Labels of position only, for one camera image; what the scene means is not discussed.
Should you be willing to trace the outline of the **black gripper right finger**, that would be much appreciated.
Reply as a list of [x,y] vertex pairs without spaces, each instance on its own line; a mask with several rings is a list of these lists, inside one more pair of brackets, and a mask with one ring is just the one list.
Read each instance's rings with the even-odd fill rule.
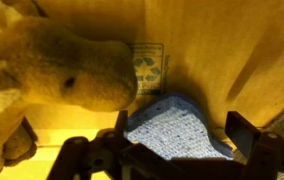
[[261,132],[240,113],[229,111],[225,134],[247,159],[240,180],[277,180],[284,173],[284,138]]

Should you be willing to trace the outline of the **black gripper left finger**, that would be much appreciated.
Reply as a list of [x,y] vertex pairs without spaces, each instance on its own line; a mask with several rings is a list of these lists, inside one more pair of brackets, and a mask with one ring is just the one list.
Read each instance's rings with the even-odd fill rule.
[[139,180],[124,151],[132,143],[124,136],[128,112],[120,111],[114,128],[100,130],[89,141],[84,136],[64,141],[46,180],[91,180],[104,172],[111,180]]

